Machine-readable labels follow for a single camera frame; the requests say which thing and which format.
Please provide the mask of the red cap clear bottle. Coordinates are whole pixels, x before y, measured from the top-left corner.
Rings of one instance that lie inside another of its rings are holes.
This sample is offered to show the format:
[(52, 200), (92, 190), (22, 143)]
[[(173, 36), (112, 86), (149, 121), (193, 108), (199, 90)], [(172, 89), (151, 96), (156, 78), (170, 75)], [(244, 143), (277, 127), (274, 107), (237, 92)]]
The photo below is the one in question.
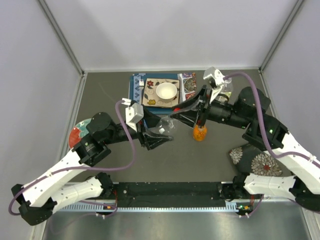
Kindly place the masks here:
[(159, 120), (155, 130), (158, 134), (173, 136), (177, 131), (177, 125), (178, 121), (175, 118), (166, 115)]

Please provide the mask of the orange juice bottle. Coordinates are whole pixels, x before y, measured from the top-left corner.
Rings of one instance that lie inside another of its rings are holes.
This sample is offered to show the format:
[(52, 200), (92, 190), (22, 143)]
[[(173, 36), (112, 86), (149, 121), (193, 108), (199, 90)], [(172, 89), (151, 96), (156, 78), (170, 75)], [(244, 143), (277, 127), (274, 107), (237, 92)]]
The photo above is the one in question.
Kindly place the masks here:
[(207, 127), (205, 125), (204, 126), (195, 125), (193, 128), (192, 135), (196, 141), (198, 142), (203, 141), (207, 135)]

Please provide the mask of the large clear juice bottle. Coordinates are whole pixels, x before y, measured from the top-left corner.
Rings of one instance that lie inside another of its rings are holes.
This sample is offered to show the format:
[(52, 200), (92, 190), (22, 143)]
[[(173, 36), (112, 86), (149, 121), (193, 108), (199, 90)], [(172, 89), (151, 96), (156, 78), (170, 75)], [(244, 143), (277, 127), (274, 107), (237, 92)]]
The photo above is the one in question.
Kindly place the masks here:
[(228, 103), (232, 95), (232, 92), (233, 92), (233, 83), (232, 83), (232, 78), (230, 77), (224, 81), (222, 90), (218, 94), (216, 99), (221, 103)]

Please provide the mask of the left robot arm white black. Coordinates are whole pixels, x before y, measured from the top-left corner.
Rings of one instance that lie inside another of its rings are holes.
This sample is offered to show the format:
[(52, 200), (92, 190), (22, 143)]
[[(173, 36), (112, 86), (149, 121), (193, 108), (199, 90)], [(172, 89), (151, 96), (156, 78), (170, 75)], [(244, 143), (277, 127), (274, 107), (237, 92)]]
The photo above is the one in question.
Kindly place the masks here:
[(18, 215), (35, 226), (66, 206), (91, 198), (109, 198), (115, 192), (109, 173), (126, 168), (96, 166), (111, 153), (109, 145), (137, 139), (142, 147), (153, 150), (173, 140), (163, 130), (152, 132), (161, 118), (142, 105), (128, 106), (126, 116), (129, 122), (116, 124), (106, 112), (95, 114), (85, 125), (86, 135), (59, 162), (34, 181), (13, 186)]

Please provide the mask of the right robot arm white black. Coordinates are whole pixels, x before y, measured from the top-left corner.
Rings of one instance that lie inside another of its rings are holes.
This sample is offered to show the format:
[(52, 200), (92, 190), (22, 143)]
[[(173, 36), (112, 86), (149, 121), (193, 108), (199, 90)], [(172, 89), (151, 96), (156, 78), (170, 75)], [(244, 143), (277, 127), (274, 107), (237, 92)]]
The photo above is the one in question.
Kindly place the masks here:
[(257, 163), (264, 161), (258, 155), (251, 162), (251, 172), (234, 177), (234, 194), (239, 198), (282, 197), (319, 212), (320, 162), (298, 143), (284, 124), (266, 113), (271, 100), (254, 86), (243, 88), (233, 104), (213, 100), (214, 93), (215, 90), (203, 86), (190, 99), (173, 106), (171, 116), (190, 127), (203, 127), (206, 121), (213, 121), (244, 129), (244, 140), (292, 172), (291, 176), (272, 176), (258, 167)]

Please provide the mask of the square floral beige plate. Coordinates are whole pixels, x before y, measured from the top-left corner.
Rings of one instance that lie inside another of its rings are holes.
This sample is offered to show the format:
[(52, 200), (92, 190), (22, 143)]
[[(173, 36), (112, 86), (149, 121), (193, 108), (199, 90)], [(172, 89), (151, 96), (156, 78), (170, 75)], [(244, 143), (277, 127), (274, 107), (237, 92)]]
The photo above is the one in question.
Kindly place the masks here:
[[(162, 83), (172, 83), (176, 86), (177, 94), (172, 100), (163, 100), (157, 96), (156, 89)], [(167, 78), (148, 78), (141, 93), (142, 105), (146, 107), (171, 108), (180, 101), (180, 81)]]

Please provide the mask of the white ceramic bowl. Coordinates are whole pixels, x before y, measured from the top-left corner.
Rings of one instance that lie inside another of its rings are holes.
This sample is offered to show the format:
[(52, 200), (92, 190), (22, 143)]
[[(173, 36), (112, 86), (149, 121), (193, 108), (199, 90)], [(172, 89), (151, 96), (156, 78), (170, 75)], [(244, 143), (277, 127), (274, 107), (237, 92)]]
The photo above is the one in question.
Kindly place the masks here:
[(170, 82), (161, 83), (156, 88), (156, 95), (165, 101), (171, 101), (177, 95), (177, 93), (177, 87)]

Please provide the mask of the blue patterned placemat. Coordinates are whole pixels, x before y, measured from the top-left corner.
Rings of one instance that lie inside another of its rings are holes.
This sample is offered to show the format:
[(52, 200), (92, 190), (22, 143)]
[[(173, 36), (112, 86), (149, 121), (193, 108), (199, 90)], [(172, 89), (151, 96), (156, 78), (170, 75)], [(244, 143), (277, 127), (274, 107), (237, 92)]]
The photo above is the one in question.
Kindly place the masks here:
[[(142, 104), (142, 91), (146, 86), (146, 81), (148, 78), (151, 79), (173, 79), (180, 81), (180, 95), (179, 95), (179, 103), (191, 98), (197, 91), (197, 82), (196, 82), (196, 74), (194, 72), (187, 73), (159, 73), (159, 72), (151, 72), (151, 73), (134, 73), (130, 77), (129, 82), (129, 99), (136, 101), (139, 104)], [(142, 79), (144, 81), (144, 86), (139, 87), (139, 80)], [(161, 107), (150, 107), (146, 106), (146, 108), (153, 114), (156, 115), (168, 115), (172, 113), (172, 107), (170, 108), (161, 108)]]

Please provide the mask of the black floral square plate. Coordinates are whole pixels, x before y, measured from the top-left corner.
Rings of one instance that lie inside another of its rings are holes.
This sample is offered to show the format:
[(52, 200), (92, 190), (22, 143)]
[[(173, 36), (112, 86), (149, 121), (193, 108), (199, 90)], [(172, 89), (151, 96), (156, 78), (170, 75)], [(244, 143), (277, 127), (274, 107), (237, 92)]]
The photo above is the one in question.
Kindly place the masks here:
[(251, 144), (235, 147), (228, 154), (238, 172), (267, 177), (283, 175), (283, 170), (275, 158)]

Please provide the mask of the round red teal plate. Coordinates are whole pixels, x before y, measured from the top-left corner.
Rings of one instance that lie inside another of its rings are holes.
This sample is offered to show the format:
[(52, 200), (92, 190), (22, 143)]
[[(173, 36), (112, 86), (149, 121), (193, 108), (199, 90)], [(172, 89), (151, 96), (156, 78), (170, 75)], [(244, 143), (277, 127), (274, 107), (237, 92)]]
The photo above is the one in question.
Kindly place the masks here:
[(91, 122), (91, 118), (87, 118), (78, 122), (71, 130), (68, 137), (68, 146), (72, 149), (81, 139), (89, 133), (87, 125)]

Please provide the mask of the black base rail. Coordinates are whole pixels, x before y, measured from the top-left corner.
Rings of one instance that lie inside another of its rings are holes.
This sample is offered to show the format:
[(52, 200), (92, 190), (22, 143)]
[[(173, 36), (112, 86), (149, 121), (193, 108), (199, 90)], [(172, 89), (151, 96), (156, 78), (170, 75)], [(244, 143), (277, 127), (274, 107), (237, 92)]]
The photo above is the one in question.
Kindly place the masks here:
[(221, 182), (120, 182), (114, 189), (123, 208), (224, 207), (236, 198), (232, 185)]

